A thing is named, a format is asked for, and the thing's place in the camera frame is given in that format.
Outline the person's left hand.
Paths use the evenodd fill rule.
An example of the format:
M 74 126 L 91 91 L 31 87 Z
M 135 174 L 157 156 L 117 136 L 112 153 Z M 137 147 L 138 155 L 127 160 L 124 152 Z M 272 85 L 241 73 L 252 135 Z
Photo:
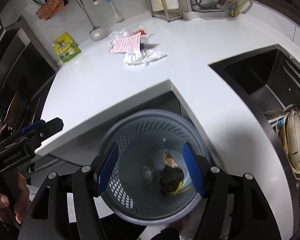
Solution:
M 30 191 L 24 176 L 17 173 L 15 183 L 18 188 L 17 196 L 15 198 L 0 193 L 0 221 L 4 223 L 12 222 L 12 219 L 8 217 L 6 210 L 13 211 L 15 220 L 18 224 L 23 223 L 31 205 Z

